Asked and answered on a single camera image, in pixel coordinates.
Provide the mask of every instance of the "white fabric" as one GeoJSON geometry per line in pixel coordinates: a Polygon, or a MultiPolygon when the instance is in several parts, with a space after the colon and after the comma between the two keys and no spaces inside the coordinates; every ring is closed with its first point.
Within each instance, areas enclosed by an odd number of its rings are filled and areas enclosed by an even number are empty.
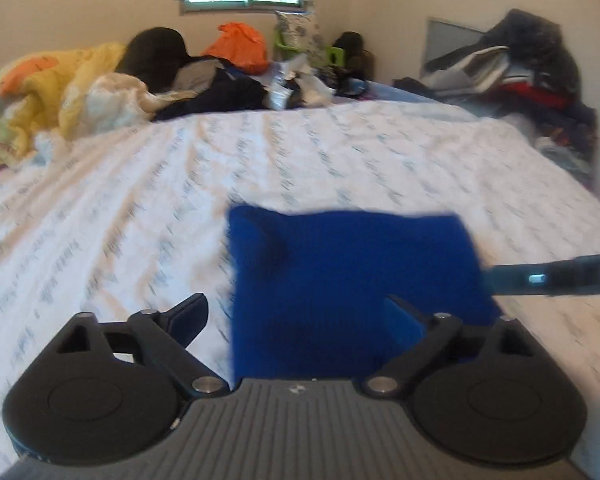
{"type": "Polygon", "coordinates": [[[422,83],[438,95],[480,94],[500,81],[509,69],[508,51],[506,46],[477,50],[449,68],[425,74],[422,83]]]}
{"type": "Polygon", "coordinates": [[[71,152],[69,143],[60,135],[57,130],[40,131],[33,139],[35,152],[27,154],[26,158],[20,163],[25,164],[48,164],[52,160],[65,158],[71,152]]]}
{"type": "MultiPolygon", "coordinates": [[[[301,212],[453,210],[487,264],[600,253],[600,204],[501,121],[440,104],[196,115],[78,140],[0,173],[0,405],[69,317],[123,320],[194,292],[190,346],[230,375],[231,200],[301,212]]],[[[600,480],[600,296],[505,298],[586,396],[575,462],[600,480]]],[[[16,455],[0,418],[0,472],[16,455]]]]}
{"type": "Polygon", "coordinates": [[[174,101],[195,97],[194,91],[154,95],[137,77],[109,73],[94,81],[85,95],[76,137],[110,132],[122,126],[145,124],[174,101]]]}

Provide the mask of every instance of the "clothing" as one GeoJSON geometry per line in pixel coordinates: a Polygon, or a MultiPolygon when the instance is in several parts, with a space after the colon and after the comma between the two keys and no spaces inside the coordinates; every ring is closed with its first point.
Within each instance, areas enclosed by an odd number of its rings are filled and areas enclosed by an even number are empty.
{"type": "Polygon", "coordinates": [[[422,78],[438,97],[481,94],[496,86],[510,67],[506,46],[477,50],[447,69],[422,78]]]}
{"type": "Polygon", "coordinates": [[[534,71],[534,86],[580,95],[580,72],[564,47],[560,26],[519,9],[510,10],[477,43],[433,59],[424,69],[427,73],[446,70],[469,54],[490,46],[508,46],[512,62],[534,71]]]}
{"type": "Polygon", "coordinates": [[[437,100],[436,93],[433,90],[423,85],[417,79],[412,79],[411,77],[394,79],[394,88],[404,90],[405,92],[410,92],[412,94],[421,95],[429,99],[437,100]]]}
{"type": "Polygon", "coordinates": [[[228,221],[236,381],[374,373],[417,342],[413,320],[385,303],[390,294],[468,324],[500,314],[456,216],[286,216],[239,205],[228,221]]]}
{"type": "Polygon", "coordinates": [[[218,68],[222,68],[222,63],[216,58],[189,63],[178,71],[171,89],[193,90],[200,94],[211,86],[218,68]]]}
{"type": "Polygon", "coordinates": [[[535,149],[584,187],[593,189],[598,151],[598,120],[593,108],[576,101],[560,110],[503,88],[461,105],[489,108],[489,115],[496,118],[523,114],[536,127],[536,138],[530,139],[535,149]]]}
{"type": "Polygon", "coordinates": [[[547,106],[549,108],[556,108],[558,110],[564,110],[573,101],[572,98],[561,96],[543,88],[536,88],[535,86],[529,86],[528,83],[509,83],[500,86],[507,92],[513,92],[518,95],[522,95],[531,99],[532,101],[547,106]]]}
{"type": "Polygon", "coordinates": [[[233,78],[225,70],[216,69],[211,86],[195,98],[184,99],[160,110],[154,121],[168,121],[189,114],[262,110],[267,91],[250,77],[233,78]]]}
{"type": "Polygon", "coordinates": [[[157,111],[196,95],[194,91],[154,95],[137,77],[109,73],[98,78],[87,92],[75,136],[101,134],[123,126],[148,123],[157,111]]]}

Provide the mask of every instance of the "pillow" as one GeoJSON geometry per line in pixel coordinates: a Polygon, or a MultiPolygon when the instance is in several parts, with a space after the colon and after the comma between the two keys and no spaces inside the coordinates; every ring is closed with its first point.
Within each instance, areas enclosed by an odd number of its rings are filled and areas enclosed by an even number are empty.
{"type": "Polygon", "coordinates": [[[276,12],[278,27],[286,46],[305,52],[309,64],[322,67],[327,64],[324,41],[313,12],[276,12]]]}

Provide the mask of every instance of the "red clothing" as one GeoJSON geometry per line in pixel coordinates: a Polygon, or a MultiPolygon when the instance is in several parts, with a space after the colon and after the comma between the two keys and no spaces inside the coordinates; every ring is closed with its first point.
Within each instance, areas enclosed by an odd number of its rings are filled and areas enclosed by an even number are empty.
{"type": "Polygon", "coordinates": [[[500,88],[506,90],[507,92],[513,92],[515,94],[522,95],[538,104],[547,106],[549,108],[556,108],[558,110],[564,110],[573,101],[573,99],[570,97],[549,92],[544,88],[529,86],[528,83],[510,83],[502,85],[500,88]]]}

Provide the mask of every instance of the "blue fabric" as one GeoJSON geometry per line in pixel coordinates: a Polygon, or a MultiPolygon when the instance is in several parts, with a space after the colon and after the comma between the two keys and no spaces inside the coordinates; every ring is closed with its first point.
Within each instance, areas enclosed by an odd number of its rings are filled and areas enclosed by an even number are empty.
{"type": "Polygon", "coordinates": [[[286,216],[239,205],[228,217],[236,380],[372,374],[424,334],[390,294],[468,324],[500,315],[456,216],[286,216]]]}

